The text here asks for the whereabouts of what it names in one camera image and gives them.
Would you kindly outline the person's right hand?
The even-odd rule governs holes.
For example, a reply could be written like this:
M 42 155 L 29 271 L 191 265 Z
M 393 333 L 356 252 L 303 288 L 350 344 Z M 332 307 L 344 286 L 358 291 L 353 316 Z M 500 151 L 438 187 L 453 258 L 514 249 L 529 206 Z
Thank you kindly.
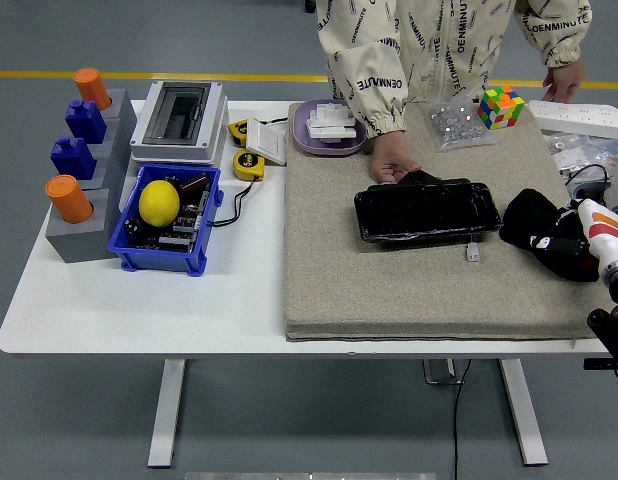
M 374 139 L 370 172 L 376 182 L 396 184 L 420 169 L 421 165 L 410 153 L 404 131 L 385 133 Z

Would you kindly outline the person's left hand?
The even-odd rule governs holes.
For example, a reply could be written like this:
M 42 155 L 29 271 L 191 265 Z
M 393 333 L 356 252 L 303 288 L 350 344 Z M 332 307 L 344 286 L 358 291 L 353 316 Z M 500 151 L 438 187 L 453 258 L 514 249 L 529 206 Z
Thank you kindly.
M 543 81 L 546 92 L 543 101 L 569 103 L 580 90 L 585 79 L 585 68 L 580 59 L 559 67 L 548 67 Z

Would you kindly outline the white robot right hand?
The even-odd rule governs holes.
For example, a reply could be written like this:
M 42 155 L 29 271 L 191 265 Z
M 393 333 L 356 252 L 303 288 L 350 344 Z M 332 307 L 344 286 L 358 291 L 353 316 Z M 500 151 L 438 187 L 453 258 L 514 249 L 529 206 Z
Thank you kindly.
M 558 211 L 547 233 L 528 241 L 536 258 L 556 275 L 577 282 L 618 278 L 618 215 L 586 199 Z

